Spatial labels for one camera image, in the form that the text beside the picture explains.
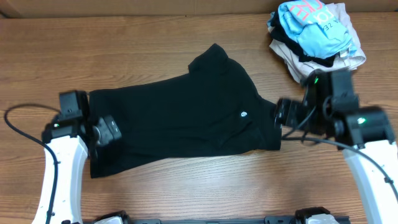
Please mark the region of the black t-shirt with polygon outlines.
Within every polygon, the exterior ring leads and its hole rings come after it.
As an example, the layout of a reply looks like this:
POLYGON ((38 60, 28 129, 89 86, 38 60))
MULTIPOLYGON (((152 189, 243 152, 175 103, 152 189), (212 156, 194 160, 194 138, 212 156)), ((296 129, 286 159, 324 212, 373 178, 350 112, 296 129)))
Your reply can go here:
POLYGON ((112 116, 121 137, 97 147, 93 178, 172 157, 278 151, 276 105, 263 99, 245 69, 213 44, 168 80, 90 93, 92 118, 112 116))

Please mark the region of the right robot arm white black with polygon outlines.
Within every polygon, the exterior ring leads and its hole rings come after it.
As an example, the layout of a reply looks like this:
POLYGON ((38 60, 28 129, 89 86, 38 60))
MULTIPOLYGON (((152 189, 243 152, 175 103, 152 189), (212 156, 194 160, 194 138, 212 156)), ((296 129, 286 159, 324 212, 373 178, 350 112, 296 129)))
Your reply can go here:
POLYGON ((369 223, 397 223, 397 141, 385 111, 361 107, 351 72, 312 73, 301 80, 302 101, 281 98, 275 125, 288 126, 283 141, 330 144, 342 152, 369 223))

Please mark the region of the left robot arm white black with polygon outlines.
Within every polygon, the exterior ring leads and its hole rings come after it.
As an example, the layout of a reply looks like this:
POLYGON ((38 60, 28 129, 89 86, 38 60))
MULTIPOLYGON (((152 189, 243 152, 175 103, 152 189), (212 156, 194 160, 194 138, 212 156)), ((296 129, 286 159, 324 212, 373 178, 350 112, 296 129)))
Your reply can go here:
POLYGON ((112 116, 90 121, 88 95, 69 91, 59 95, 60 112, 42 133, 45 171, 34 223, 83 223, 81 186, 87 158, 96 148, 121 139, 112 116))

